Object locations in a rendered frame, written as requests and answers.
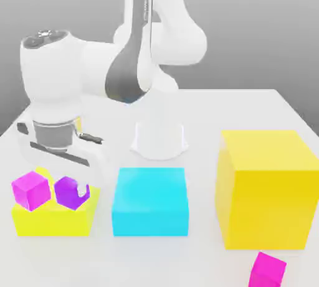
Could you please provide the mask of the large golden yellow box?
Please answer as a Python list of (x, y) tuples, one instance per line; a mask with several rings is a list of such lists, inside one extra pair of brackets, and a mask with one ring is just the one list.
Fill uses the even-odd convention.
[(215, 206), (228, 250), (302, 250), (319, 200), (319, 158), (294, 130), (221, 132)]

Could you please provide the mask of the small magenta cube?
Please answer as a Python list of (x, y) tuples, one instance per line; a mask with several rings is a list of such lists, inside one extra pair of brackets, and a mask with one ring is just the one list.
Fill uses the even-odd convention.
[(16, 203), (30, 212), (51, 200), (48, 180), (34, 171), (12, 181), (11, 187)]

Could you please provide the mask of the large lime yellow box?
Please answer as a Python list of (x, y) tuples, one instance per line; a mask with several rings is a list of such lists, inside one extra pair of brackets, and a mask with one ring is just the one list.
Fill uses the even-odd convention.
[(30, 212), (15, 203), (11, 213), (19, 236), (70, 236), (90, 235), (100, 189), (90, 186), (90, 198), (77, 210), (72, 210), (57, 203), (54, 184), (56, 181), (49, 171), (37, 167), (34, 172), (44, 176), (51, 192), (51, 200)]

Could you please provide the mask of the small pink cube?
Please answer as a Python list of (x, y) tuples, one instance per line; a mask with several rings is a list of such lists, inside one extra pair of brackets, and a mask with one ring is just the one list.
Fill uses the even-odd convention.
[(287, 263), (259, 252), (250, 272), (248, 287), (281, 287)]

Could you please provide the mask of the small purple cube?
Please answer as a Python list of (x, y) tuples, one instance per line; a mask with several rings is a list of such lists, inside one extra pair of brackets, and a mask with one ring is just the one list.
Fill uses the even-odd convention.
[(75, 181), (71, 177), (64, 176), (54, 184), (57, 203), (72, 210), (77, 210), (90, 198), (90, 186), (87, 184), (87, 193), (79, 197)]

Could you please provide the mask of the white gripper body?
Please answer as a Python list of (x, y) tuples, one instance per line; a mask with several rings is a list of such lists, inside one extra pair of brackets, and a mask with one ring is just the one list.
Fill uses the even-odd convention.
[(26, 161), (47, 169), (56, 180), (68, 176), (91, 186), (107, 183), (110, 161), (102, 138), (74, 138), (64, 149), (49, 149), (33, 138), (19, 138), (17, 142)]

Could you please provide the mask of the large cyan box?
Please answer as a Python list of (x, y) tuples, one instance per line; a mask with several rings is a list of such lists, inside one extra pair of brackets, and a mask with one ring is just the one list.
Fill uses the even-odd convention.
[(112, 204), (116, 237), (186, 237), (189, 203), (182, 167), (122, 167)]

